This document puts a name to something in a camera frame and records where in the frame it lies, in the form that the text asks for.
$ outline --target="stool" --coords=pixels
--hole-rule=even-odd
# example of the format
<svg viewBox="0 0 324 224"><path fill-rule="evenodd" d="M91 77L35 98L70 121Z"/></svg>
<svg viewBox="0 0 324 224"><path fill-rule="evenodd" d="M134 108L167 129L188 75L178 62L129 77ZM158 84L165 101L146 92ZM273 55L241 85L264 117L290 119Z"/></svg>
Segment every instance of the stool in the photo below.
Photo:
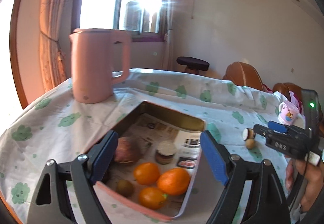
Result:
<svg viewBox="0 0 324 224"><path fill-rule="evenodd" d="M192 57L178 57L177 63L186 66L184 72L199 75L199 70L208 70L209 63Z"/></svg>

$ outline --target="white wall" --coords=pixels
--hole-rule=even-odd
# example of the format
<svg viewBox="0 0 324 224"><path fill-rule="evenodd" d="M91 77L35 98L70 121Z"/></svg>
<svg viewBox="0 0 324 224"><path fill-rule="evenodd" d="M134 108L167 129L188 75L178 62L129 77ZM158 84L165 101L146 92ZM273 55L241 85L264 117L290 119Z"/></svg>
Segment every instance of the white wall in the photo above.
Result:
<svg viewBox="0 0 324 224"><path fill-rule="evenodd" d="M131 68L161 69L164 42L133 42ZM122 70L122 45L114 45L114 70Z"/></svg>
<svg viewBox="0 0 324 224"><path fill-rule="evenodd" d="M28 104L45 93L39 62L41 0L21 0L17 23L17 57Z"/></svg>
<svg viewBox="0 0 324 224"><path fill-rule="evenodd" d="M174 62L197 57L210 63L207 76L222 78L244 61L269 87L293 82L324 103L324 30L291 0L179 0L174 31Z"/></svg>

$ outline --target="kettle lid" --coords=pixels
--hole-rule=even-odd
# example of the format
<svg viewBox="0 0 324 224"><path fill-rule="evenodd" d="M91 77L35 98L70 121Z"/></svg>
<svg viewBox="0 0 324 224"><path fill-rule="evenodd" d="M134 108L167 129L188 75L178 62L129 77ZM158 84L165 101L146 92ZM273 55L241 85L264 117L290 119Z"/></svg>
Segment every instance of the kettle lid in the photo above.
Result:
<svg viewBox="0 0 324 224"><path fill-rule="evenodd" d="M113 29L75 29L73 33L79 32L112 32Z"/></svg>

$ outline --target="newspaper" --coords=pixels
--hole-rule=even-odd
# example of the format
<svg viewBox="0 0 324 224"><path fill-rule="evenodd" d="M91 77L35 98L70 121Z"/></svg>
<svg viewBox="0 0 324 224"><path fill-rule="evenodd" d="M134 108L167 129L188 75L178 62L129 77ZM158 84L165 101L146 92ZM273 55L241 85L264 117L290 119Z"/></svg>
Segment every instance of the newspaper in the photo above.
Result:
<svg viewBox="0 0 324 224"><path fill-rule="evenodd" d="M117 182L120 179L129 180L134 184L135 192L128 199L138 203L138 194L146 186L139 185L134 180L133 170L137 165L145 162L156 163L156 148L160 142L166 140L174 143L177 148L177 153L169 164L161 165L157 163L160 173L163 174L165 171L175 167L182 167L192 175L197 169L197 159L201 151L200 134L201 132L199 131L185 131L148 114L139 116L136 123L131 125L122 137L128 136L136 138L143 156L136 164L131 166L119 163L111 165L109 167L110 179L105 184L112 190L116 190ZM176 216L182 206L184 196L185 194L181 196L169 196L166 205L156 211L169 217Z"/></svg>

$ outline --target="pink electric kettle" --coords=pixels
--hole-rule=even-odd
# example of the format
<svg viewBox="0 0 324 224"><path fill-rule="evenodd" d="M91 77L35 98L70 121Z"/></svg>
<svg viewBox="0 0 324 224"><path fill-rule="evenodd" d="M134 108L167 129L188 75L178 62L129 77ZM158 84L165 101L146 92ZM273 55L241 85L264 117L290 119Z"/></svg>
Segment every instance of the pink electric kettle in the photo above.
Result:
<svg viewBox="0 0 324 224"><path fill-rule="evenodd" d="M75 29L71 68L74 98L81 103L98 103L113 94L112 85L127 79L130 68L131 38L125 31ZM112 77L113 45L123 44L123 74Z"/></svg>

